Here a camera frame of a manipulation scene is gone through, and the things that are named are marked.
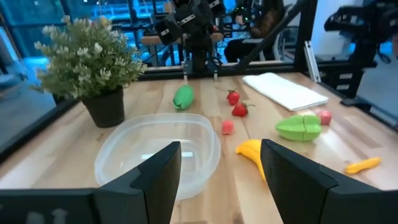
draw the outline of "green toy vegetable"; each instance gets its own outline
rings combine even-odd
[[[193,88],[190,85],[181,86],[174,95],[174,108],[178,110],[185,110],[189,108],[194,99]]]
[[[321,133],[321,121],[315,115],[294,115],[279,121],[275,129],[283,138],[292,141],[311,141]]]

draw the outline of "white towel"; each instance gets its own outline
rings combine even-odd
[[[298,111],[328,102],[328,98],[274,73],[248,75],[243,81],[289,111]]]

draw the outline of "banana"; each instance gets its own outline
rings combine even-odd
[[[257,139],[247,140],[236,148],[237,154],[242,154],[246,156],[257,165],[257,168],[260,171],[262,179],[265,180],[266,176],[264,175],[264,170],[261,164],[260,151],[261,151],[261,140]]]
[[[347,174],[356,174],[357,172],[359,172],[361,170],[376,167],[377,165],[380,164],[380,162],[381,162],[380,157],[373,157],[373,158],[366,159],[366,160],[358,162],[358,163],[350,164],[346,167],[346,173]]]

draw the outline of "clear plastic container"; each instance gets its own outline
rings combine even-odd
[[[123,122],[97,155],[97,183],[123,175],[173,141],[180,141],[182,150],[177,200],[199,194],[217,168],[221,149],[209,120],[197,114],[152,114]]]

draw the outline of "toy food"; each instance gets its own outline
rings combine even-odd
[[[226,99],[228,100],[229,105],[234,106],[236,103],[239,102],[240,97],[241,95],[235,90],[228,90],[228,95],[226,96]]]
[[[230,120],[223,121],[221,127],[222,134],[232,134],[234,132],[234,122]]]
[[[275,129],[283,138],[292,141],[311,141],[321,133],[321,121],[315,115],[294,115],[279,121]]]
[[[376,167],[377,165],[380,164],[380,162],[381,162],[380,157],[373,157],[370,159],[365,159],[364,161],[346,166],[346,173],[347,174],[356,174],[361,170]]]
[[[193,88],[190,85],[181,86],[174,95],[174,108],[178,110],[185,110],[189,108],[194,99]]]
[[[232,110],[232,115],[240,116],[240,117],[244,117],[244,116],[248,115],[248,113],[249,113],[248,106],[254,106],[254,105],[247,105],[245,103],[237,103],[235,105],[234,109]]]
[[[262,179],[265,180],[266,176],[264,175],[264,169],[262,168],[261,164],[260,151],[261,151],[261,140],[256,140],[256,139],[247,140],[236,148],[237,154],[242,154],[246,156],[257,165],[257,168],[260,171]]]
[[[321,125],[329,125],[331,121],[331,112],[327,110],[321,110],[317,113],[321,119]]]

